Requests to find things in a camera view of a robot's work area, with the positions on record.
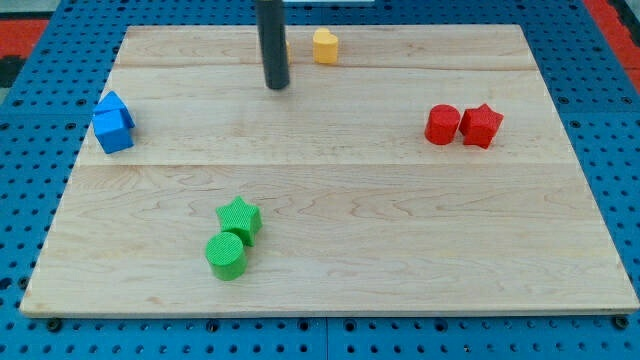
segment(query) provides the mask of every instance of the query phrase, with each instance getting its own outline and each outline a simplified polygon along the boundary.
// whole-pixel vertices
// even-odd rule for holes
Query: red block
[[[467,109],[462,116],[460,132],[464,135],[464,145],[477,145],[487,149],[498,132],[504,116],[487,104],[476,109]]]
[[[451,105],[436,105],[429,112],[424,136],[436,145],[447,145],[453,141],[460,123],[460,113]]]

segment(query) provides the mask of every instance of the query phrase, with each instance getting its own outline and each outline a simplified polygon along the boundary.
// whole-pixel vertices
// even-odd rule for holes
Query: green star block
[[[209,240],[205,255],[213,275],[220,280],[230,281],[244,273],[247,258],[242,240],[232,233],[220,233]]]
[[[220,220],[220,231],[238,235],[245,246],[253,246],[254,238],[262,227],[260,209],[244,202],[240,196],[229,205],[216,209]]]

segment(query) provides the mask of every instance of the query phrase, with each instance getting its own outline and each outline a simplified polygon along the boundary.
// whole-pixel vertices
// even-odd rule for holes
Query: wooden board
[[[253,27],[132,27],[105,91],[135,147],[89,129],[22,311],[33,317],[626,313],[638,300],[517,26],[292,27],[264,87]],[[424,140],[425,114],[489,103],[489,150]],[[246,274],[204,258],[214,209],[264,227]]]

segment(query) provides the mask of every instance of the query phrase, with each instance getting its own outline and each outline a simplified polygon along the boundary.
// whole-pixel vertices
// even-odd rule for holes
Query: blue block
[[[133,146],[129,127],[120,110],[94,115],[93,131],[107,154]]]
[[[122,117],[127,128],[131,129],[136,126],[131,114],[129,113],[129,109],[127,109],[127,106],[115,91],[109,91],[109,93],[93,109],[93,114],[99,115],[113,110],[118,110],[122,113]]]

